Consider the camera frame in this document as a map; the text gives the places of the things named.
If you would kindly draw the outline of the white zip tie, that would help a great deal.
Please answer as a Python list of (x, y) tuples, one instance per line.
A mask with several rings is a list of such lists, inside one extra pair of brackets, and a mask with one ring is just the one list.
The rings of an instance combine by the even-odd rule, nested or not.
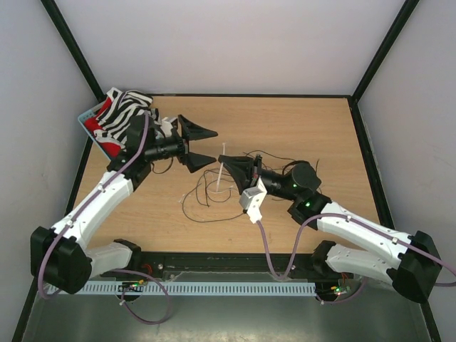
[[(225, 153), (226, 153), (226, 142), (223, 142), (222, 143), (222, 155), (225, 155)], [(218, 172), (216, 187), (215, 187), (215, 193), (217, 193), (217, 194), (220, 193), (219, 187), (220, 187), (220, 182), (221, 182), (221, 178), (222, 178), (222, 171), (224, 168), (224, 163), (223, 162), (219, 162), (219, 163), (220, 163), (220, 166), (219, 166), (219, 172)]]

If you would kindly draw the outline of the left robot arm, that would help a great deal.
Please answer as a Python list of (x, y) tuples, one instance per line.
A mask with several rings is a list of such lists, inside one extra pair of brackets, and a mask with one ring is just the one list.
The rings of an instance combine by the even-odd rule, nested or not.
[(213, 130), (186, 119), (183, 115), (156, 123), (150, 114), (130, 120), (125, 147), (110, 161), (100, 182), (63, 219), (50, 228), (38, 227), (31, 235), (31, 273), (37, 278), (38, 292), (49, 299), (44, 288), (75, 294), (86, 282), (119, 269), (134, 276), (142, 268), (141, 248), (127, 240), (95, 249), (88, 245), (110, 213), (141, 185), (158, 160), (175, 158), (190, 172), (215, 162), (214, 157), (190, 151), (190, 142), (214, 138)]

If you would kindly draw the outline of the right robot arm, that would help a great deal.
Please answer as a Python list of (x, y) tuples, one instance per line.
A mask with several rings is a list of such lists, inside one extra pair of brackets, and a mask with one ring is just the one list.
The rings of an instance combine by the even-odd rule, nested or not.
[(265, 169), (261, 155), (220, 155), (219, 162), (235, 181), (239, 203), (252, 223), (262, 225), (260, 208), (271, 195), (291, 202), (288, 213), (300, 228), (336, 235), (357, 246), (321, 242), (311, 257), (317, 276), (351, 273), (382, 281), (415, 303), (428, 301), (442, 269), (430, 235), (399, 232), (350, 212), (319, 192), (321, 180), (307, 161), (290, 162), (282, 173)]

